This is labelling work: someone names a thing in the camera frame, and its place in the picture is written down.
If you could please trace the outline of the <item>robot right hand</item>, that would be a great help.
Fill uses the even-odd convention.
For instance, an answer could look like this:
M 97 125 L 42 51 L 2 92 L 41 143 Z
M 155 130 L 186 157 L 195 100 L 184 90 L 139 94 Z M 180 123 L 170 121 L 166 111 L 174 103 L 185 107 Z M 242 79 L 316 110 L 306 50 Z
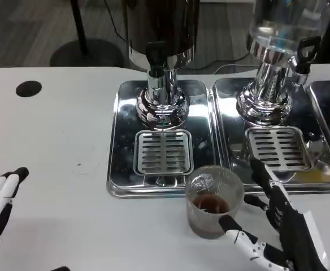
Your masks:
M 299 212 L 271 168 L 259 159 L 250 159 L 253 180 L 263 189 L 268 202 L 247 195 L 245 203 L 262 209 L 278 232 L 281 249 L 244 230 L 231 216 L 219 219 L 225 235 L 252 263 L 262 270 L 330 270 L 318 228 L 310 211 Z

